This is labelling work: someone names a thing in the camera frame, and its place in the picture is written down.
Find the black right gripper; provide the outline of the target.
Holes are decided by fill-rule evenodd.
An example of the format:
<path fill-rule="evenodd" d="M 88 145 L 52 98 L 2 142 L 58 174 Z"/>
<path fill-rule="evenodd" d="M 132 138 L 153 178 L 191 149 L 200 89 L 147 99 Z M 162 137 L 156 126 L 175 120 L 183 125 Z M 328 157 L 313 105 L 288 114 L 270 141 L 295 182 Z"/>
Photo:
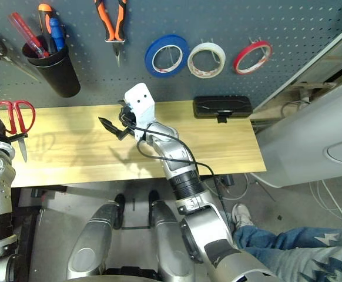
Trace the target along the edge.
<path fill-rule="evenodd" d="M 118 103 L 122 106 L 119 113 L 119 120 L 125 127 L 124 130 L 119 130 L 111 121 L 104 117 L 98 117 L 98 119 L 107 131 L 115 135 L 119 140 L 123 140 L 127 135 L 135 136 L 134 128 L 136 127 L 136 117 L 131 111 L 128 103 L 124 100 L 119 100 Z"/>

